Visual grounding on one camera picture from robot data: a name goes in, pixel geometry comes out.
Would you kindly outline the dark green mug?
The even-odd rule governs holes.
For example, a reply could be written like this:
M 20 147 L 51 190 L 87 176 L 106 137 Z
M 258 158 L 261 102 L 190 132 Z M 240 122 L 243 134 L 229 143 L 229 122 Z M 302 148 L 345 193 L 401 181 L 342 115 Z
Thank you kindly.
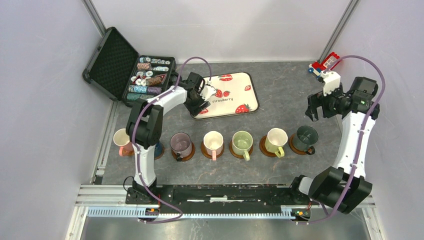
M 317 143 L 318 139 L 319 135 L 313 127 L 303 125 L 297 129 L 292 142 L 296 149 L 306 152 Z

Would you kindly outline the white strawberry print tray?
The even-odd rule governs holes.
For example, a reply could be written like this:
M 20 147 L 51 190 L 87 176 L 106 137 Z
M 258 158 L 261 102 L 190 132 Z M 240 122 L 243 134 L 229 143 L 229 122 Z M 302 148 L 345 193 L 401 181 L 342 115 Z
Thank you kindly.
M 252 113 L 260 106 L 253 79 L 247 72 L 212 76 L 210 85 L 216 93 L 208 99 L 208 107 L 192 116 L 196 120 Z

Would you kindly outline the pale pink white mug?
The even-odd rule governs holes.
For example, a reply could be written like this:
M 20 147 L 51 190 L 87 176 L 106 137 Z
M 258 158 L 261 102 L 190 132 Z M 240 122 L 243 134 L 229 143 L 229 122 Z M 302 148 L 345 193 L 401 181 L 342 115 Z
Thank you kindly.
M 203 137 L 203 146 L 205 153 L 211 156 L 213 161 L 216 161 L 218 156 L 223 153 L 224 150 L 224 138 L 223 135 L 218 131 L 210 131 Z

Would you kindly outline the lilac mug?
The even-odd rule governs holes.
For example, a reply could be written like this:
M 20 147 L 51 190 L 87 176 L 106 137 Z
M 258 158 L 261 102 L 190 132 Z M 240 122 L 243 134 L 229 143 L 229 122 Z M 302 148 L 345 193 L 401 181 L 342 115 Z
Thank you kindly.
M 170 139 L 170 147 L 177 162 L 186 161 L 193 151 L 191 138 L 185 132 L 178 132 L 174 134 Z

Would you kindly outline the brown grooved wooden coaster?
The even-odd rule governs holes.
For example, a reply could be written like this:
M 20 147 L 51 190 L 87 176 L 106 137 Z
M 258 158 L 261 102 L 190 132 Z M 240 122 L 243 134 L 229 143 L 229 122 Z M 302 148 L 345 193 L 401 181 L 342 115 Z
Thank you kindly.
M 248 150 L 248 154 L 249 154 L 249 155 L 251 155 L 251 154 L 252 154 L 253 149 L 254 149 L 254 147 L 252 146 L 252 147 Z M 238 154 L 236 154 L 236 153 L 233 151 L 233 142 L 230 142 L 230 143 L 229 143 L 229 151 L 230 151 L 230 153 L 231 153 L 231 154 L 232 154 L 235 158 L 238 158 L 238 159 L 246 159 L 246 158 L 244 157 L 244 155 L 238 155 Z
M 273 153 L 273 152 L 269 152 L 266 149 L 266 146 L 265 146 L 266 139 L 267 139 L 267 136 L 266 135 L 264 135 L 260 139 L 260 141 L 259 141 L 259 149 L 262 152 L 262 154 L 264 154 L 265 156 L 270 157 L 270 158 L 275 158 L 276 157 L 276 154 Z
M 201 142 L 200 150 L 201 150 L 201 153 L 203 154 L 203 156 L 205 156 L 206 158 L 208 158 L 208 159 L 213 158 L 213 156 L 211 154 L 208 154 L 208 149 L 206 148 L 203 141 Z M 218 152 L 216 153 L 216 159 L 220 158 L 223 155 L 224 151 L 225 151 L 225 148 L 224 148 L 224 145 L 222 145 L 218 149 Z
M 293 139 L 294 139 L 294 136 L 295 136 L 295 134 L 292 134 L 291 136 L 290 136 L 290 138 L 289 138 L 289 140 L 288 140 L 288 144 L 289 144 L 289 147 L 290 147 L 290 149 L 295 153 L 295 154 L 298 154 L 298 155 L 314 155 L 315 154 L 315 152 L 316 152 L 316 150 L 315 150 L 315 148 L 314 148 L 314 146 L 311 146 L 307 151 L 300 151 L 300 150 L 298 150 L 297 148 L 295 148 L 295 146 L 294 146 L 294 144 L 293 144 Z
M 196 147 L 195 147 L 193 142 L 191 143 L 190 154 L 185 156 L 185 157 L 181 157 L 180 153 L 175 153 L 173 149 L 171 150 L 171 154 L 177 162 L 186 162 L 186 161 L 190 160 L 195 155 L 195 152 L 196 152 Z

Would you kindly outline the yellow-green mug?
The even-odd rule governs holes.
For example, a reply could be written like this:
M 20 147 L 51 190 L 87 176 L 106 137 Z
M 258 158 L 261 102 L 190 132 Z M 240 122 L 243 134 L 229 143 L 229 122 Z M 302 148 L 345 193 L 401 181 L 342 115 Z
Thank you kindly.
M 282 158 L 285 156 L 284 146 L 288 139 L 288 135 L 283 129 L 272 128 L 265 137 L 265 150 L 278 158 Z

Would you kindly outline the light green mug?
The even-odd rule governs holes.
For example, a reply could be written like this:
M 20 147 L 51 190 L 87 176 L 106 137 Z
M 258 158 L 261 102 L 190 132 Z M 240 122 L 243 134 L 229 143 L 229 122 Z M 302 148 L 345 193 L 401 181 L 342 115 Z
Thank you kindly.
M 238 131 L 233 135 L 231 140 L 232 152 L 239 158 L 250 161 L 250 151 L 252 150 L 253 142 L 253 137 L 249 132 Z

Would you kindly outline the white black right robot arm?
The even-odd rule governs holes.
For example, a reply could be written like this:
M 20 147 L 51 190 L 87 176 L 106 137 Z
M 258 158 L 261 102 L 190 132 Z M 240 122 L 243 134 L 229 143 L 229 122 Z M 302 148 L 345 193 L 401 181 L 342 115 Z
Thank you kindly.
M 317 121 L 318 108 L 324 118 L 341 115 L 342 137 L 333 166 L 314 178 L 294 178 L 288 191 L 293 203 L 311 199 L 349 214 L 369 196 L 373 185 L 366 181 L 365 154 L 380 113 L 380 105 L 373 101 L 378 88 L 376 80 L 358 76 L 347 92 L 339 85 L 330 94 L 320 91 L 308 96 L 305 115 Z

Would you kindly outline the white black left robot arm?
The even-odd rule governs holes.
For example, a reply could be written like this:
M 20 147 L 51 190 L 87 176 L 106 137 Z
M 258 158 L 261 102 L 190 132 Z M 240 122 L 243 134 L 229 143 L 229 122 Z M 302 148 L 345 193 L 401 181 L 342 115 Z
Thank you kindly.
M 132 189 L 145 204 L 151 204 L 157 198 L 154 150 L 160 142 L 164 115 L 176 106 L 184 105 L 195 117 L 210 106 L 209 98 L 215 94 L 211 77 L 203 78 L 191 72 L 186 80 L 178 77 L 176 83 L 163 93 L 133 103 L 125 131 L 135 157 Z

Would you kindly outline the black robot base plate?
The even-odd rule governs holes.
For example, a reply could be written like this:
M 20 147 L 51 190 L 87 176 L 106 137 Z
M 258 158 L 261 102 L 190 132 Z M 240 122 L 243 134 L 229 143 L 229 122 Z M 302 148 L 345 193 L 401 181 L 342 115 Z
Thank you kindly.
M 149 195 L 141 185 L 129 187 L 128 205 L 158 205 L 160 214 L 278 214 L 281 207 L 308 210 L 315 205 L 286 184 L 155 185 Z

